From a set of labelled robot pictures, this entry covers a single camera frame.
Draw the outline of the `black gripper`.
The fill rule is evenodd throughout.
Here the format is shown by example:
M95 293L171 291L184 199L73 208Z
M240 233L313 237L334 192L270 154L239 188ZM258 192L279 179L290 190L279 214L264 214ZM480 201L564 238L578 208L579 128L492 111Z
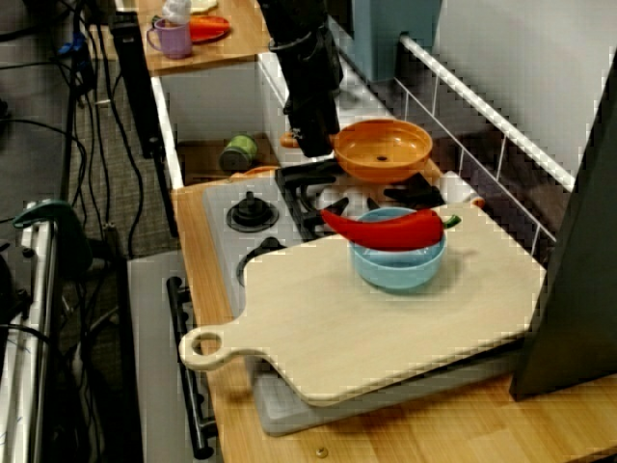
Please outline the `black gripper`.
M276 54L287 86L283 112L292 138L308 158L330 154L330 137L340 130L334 96L343 77L330 28L283 29L272 37L269 50Z

